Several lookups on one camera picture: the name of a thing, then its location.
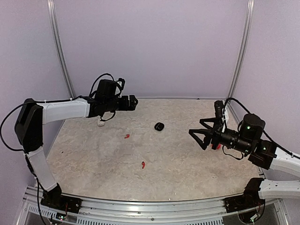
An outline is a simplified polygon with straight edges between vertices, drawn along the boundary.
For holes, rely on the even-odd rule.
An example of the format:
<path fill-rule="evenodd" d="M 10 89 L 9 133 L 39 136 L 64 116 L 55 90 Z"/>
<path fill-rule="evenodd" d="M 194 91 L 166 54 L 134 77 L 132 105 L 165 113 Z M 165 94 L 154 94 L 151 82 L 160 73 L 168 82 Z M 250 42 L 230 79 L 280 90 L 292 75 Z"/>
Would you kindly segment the white earbud charging case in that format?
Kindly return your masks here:
<path fill-rule="evenodd" d="M 104 125 L 105 125 L 105 121 L 102 121 L 102 120 L 97 121 L 97 126 L 98 127 L 103 127 Z"/>

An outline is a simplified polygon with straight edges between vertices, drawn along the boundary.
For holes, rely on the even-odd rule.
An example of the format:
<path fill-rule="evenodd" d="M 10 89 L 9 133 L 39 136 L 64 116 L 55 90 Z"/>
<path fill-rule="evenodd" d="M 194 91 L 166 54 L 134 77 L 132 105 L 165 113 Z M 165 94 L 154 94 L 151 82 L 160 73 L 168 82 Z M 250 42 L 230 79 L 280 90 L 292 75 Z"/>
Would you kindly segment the black earbud charging case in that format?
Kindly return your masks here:
<path fill-rule="evenodd" d="M 154 129 L 156 131 L 162 131 L 164 128 L 165 128 L 165 125 L 162 122 L 158 122 L 154 126 Z"/>

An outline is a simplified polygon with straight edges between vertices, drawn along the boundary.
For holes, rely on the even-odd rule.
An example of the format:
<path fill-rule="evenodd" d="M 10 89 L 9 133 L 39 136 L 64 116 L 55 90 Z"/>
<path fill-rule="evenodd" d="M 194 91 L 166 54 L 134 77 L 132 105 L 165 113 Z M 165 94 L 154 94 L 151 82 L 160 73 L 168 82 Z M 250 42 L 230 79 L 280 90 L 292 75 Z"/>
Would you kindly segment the right aluminium frame post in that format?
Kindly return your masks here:
<path fill-rule="evenodd" d="M 232 78 L 232 82 L 231 82 L 231 85 L 229 88 L 227 98 L 232 98 L 234 96 L 234 92 L 237 87 L 242 64 L 243 64 L 244 57 L 245 57 L 246 50 L 247 50 L 248 38 L 249 38 L 250 31 L 251 31 L 251 24 L 252 24 L 253 13 L 254 13 L 254 5 L 255 5 L 255 0 L 247 1 L 246 17 L 245 17 L 245 22 L 244 22 L 244 28 L 243 28 L 242 38 L 241 38 L 240 49 L 239 49 L 237 62 L 235 65 L 233 78 Z"/>

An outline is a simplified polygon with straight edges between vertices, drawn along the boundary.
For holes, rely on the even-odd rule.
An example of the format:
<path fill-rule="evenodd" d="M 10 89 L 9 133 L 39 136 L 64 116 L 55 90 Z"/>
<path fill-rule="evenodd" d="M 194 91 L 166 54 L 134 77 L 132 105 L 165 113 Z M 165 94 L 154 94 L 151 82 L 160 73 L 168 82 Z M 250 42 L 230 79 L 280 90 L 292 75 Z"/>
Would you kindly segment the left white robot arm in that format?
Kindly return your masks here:
<path fill-rule="evenodd" d="M 48 192 L 47 200 L 53 207 L 62 208 L 66 199 L 61 195 L 43 150 L 43 125 L 73 118 L 102 118 L 105 113 L 134 111 L 138 100 L 134 95 L 124 96 L 125 80 L 100 80 L 96 90 L 87 96 L 54 101 L 35 101 L 28 98 L 22 105 L 15 124 L 15 133 L 25 158 L 37 181 Z"/>

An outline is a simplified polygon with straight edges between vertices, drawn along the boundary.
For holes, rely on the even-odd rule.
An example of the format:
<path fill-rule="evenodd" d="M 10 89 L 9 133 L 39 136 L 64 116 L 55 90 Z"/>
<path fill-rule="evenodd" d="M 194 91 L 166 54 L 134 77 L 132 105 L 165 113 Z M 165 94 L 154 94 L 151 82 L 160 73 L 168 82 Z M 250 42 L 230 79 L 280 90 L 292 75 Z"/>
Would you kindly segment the left aluminium frame post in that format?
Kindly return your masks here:
<path fill-rule="evenodd" d="M 68 92 L 69 96 L 71 98 L 74 98 L 75 90 L 74 90 L 73 84 L 71 82 L 71 78 L 70 78 L 70 75 L 68 72 L 68 68 L 67 68 L 63 48 L 62 48 L 59 27 L 58 27 L 58 21 L 57 21 L 57 16 L 56 16 L 56 10 L 55 10 L 55 1 L 47 0 L 46 2 L 47 2 L 50 24 L 51 24 L 52 33 L 53 33 L 54 44 L 55 44 L 59 64 L 60 64 L 60 67 L 62 70 L 62 76 L 65 81 L 67 92 Z"/>

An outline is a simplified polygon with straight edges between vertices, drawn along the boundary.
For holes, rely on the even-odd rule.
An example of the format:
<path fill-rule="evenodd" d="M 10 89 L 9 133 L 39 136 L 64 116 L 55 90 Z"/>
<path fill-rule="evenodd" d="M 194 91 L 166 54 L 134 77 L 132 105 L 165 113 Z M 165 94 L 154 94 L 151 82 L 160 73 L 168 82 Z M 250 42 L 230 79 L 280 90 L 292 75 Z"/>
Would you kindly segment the red earbud charging case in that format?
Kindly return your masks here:
<path fill-rule="evenodd" d="M 212 148 L 213 150 L 218 150 L 218 149 L 221 148 L 221 144 L 218 144 L 218 145 L 211 144 L 211 148 Z"/>

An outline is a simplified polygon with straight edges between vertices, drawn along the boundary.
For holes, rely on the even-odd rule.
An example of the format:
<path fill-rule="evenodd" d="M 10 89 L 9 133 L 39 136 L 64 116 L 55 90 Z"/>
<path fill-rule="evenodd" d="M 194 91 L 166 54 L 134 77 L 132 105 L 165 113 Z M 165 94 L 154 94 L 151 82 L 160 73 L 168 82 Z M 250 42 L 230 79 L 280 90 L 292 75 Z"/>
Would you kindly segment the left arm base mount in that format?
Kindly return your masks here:
<path fill-rule="evenodd" d="M 50 191 L 43 191 L 41 204 L 52 209 L 78 214 L 82 204 L 82 199 L 63 195 L 61 187 L 57 183 L 54 189 Z"/>

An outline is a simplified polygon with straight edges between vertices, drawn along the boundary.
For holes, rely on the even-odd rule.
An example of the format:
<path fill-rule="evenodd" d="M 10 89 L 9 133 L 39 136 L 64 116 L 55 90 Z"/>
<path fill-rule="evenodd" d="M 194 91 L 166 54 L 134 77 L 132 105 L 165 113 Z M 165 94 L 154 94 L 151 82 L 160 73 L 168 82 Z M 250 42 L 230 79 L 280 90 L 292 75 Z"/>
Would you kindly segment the front aluminium rail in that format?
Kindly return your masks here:
<path fill-rule="evenodd" d="M 78 213 L 38 206 L 27 187 L 15 225 L 241 225 L 240 212 L 228 213 L 222 198 L 169 202 L 127 202 L 81 197 Z"/>

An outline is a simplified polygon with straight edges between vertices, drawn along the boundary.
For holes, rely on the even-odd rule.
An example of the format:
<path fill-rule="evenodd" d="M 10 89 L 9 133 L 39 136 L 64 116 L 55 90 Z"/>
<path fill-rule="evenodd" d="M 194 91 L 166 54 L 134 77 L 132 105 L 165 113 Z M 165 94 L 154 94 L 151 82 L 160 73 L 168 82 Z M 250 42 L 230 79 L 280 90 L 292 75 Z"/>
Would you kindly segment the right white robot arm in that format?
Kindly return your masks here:
<path fill-rule="evenodd" d="M 300 156 L 284 150 L 271 139 L 263 140 L 265 121 L 257 115 L 248 113 L 244 116 L 239 130 L 228 129 L 220 118 L 201 119 L 203 129 L 191 129 L 189 134 L 205 150 L 222 145 L 242 153 L 244 158 L 265 170 L 277 170 L 296 177 L 300 175 Z M 240 197 L 240 204 L 250 208 L 258 199 L 283 198 L 298 199 L 300 182 L 298 180 L 274 181 L 252 178 Z"/>

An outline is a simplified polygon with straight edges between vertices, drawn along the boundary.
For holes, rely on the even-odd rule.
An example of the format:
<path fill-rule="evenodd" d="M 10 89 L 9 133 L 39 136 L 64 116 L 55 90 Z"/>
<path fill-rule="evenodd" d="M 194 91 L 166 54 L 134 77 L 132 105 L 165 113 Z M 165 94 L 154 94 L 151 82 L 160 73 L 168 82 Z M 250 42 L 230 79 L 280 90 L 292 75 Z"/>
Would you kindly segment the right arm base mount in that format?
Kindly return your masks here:
<path fill-rule="evenodd" d="M 247 210 L 265 204 L 258 194 L 259 187 L 246 187 L 241 195 L 227 197 L 224 199 L 227 213 Z"/>

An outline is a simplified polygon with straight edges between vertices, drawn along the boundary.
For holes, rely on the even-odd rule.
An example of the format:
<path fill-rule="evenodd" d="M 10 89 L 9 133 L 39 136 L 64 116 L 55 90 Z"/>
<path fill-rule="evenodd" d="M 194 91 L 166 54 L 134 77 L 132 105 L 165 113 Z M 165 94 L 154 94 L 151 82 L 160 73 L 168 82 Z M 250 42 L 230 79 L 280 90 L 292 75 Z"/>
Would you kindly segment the aluminium frame post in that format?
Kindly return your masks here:
<path fill-rule="evenodd" d="M 68 72 L 68 68 L 67 68 L 63 48 L 62 48 L 59 27 L 58 27 L 58 21 L 57 21 L 57 16 L 56 16 L 56 10 L 55 10 L 55 1 L 47 0 L 46 2 L 47 2 L 50 24 L 51 24 L 52 33 L 53 33 L 54 44 L 55 44 L 59 64 L 60 64 L 60 67 L 62 70 L 62 76 L 65 81 L 67 92 L 68 92 L 69 96 L 71 98 L 74 98 L 75 90 L 74 90 L 73 84 L 71 82 L 71 78 L 70 78 L 70 75 Z"/>
<path fill-rule="evenodd" d="M 240 49 L 239 49 L 237 62 L 235 65 L 233 78 L 232 78 L 232 82 L 231 82 L 231 85 L 229 88 L 227 98 L 232 98 L 234 96 L 234 92 L 237 87 L 242 64 L 243 64 L 244 57 L 245 57 L 246 50 L 247 50 L 248 38 L 249 38 L 250 31 L 251 31 L 251 24 L 252 24 L 253 13 L 254 13 L 254 5 L 255 5 L 255 0 L 247 1 L 246 17 L 245 17 L 245 22 L 244 22 L 244 28 L 243 28 L 242 38 L 241 38 Z"/>

